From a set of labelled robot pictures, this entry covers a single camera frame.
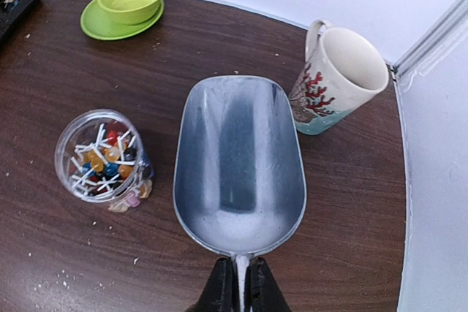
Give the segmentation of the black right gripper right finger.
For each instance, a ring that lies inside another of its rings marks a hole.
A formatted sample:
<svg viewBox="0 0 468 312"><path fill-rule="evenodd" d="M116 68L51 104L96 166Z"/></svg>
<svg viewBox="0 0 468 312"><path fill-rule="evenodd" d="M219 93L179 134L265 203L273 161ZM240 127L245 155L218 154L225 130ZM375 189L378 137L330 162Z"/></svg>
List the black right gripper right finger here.
<svg viewBox="0 0 468 312"><path fill-rule="evenodd" d="M250 266L250 305L255 312L290 312L267 262L258 258Z"/></svg>

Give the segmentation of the clear plastic jar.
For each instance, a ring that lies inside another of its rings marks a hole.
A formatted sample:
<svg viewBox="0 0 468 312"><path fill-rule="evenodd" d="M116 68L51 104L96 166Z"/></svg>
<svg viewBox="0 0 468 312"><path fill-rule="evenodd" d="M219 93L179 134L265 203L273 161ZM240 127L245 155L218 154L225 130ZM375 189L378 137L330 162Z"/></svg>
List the clear plastic jar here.
<svg viewBox="0 0 468 312"><path fill-rule="evenodd" d="M98 109L71 121L56 144L55 171L74 197L124 213L150 196L154 168L133 123Z"/></svg>

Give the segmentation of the coral pattern ceramic mug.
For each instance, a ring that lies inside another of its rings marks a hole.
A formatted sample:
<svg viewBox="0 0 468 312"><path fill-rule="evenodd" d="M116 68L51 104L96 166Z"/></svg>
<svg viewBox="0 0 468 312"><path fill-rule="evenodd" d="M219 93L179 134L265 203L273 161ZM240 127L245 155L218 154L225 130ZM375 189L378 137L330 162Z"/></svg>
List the coral pattern ceramic mug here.
<svg viewBox="0 0 468 312"><path fill-rule="evenodd" d="M388 67L360 34L326 20L311 23L305 66L289 94L296 129L318 135L383 92Z"/></svg>

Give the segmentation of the right aluminium frame post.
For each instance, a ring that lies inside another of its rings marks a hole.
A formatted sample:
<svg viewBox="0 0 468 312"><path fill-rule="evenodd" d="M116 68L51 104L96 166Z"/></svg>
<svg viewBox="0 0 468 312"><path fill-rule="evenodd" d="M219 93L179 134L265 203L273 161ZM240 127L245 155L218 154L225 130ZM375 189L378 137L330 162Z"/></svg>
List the right aluminium frame post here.
<svg viewBox="0 0 468 312"><path fill-rule="evenodd" d="M427 32L393 65L397 82L410 86L427 75L467 38L467 0L455 0Z"/></svg>

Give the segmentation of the green saucer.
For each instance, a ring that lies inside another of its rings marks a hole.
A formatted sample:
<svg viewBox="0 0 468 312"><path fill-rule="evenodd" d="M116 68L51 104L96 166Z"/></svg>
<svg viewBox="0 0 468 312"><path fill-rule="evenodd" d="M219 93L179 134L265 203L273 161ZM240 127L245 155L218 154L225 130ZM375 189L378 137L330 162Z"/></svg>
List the green saucer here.
<svg viewBox="0 0 468 312"><path fill-rule="evenodd" d="M97 0L92 0L80 16L80 27L83 33L92 39L102 41L127 39L151 28L162 17L164 10L165 3L161 0L157 11L148 20L135 25L125 25L111 21Z"/></svg>

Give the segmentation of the silver metal scoop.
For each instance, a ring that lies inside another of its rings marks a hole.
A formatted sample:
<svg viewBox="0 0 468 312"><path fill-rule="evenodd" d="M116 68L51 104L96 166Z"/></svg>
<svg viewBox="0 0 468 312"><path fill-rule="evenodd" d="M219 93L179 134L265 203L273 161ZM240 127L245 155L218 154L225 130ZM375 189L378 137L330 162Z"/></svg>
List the silver metal scoop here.
<svg viewBox="0 0 468 312"><path fill-rule="evenodd" d="M181 118L175 214L188 236L233 260L237 311L250 311L252 260L300 226L307 190L287 95L272 80L225 75L196 83Z"/></svg>

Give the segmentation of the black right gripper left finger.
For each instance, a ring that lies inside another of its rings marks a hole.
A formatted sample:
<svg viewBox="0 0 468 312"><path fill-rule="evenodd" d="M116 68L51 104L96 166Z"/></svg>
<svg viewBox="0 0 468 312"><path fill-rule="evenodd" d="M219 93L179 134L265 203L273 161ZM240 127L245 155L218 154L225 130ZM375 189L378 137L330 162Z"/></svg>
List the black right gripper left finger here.
<svg viewBox="0 0 468 312"><path fill-rule="evenodd" d="M231 259L217 259L192 312L229 312L233 310L233 263Z"/></svg>

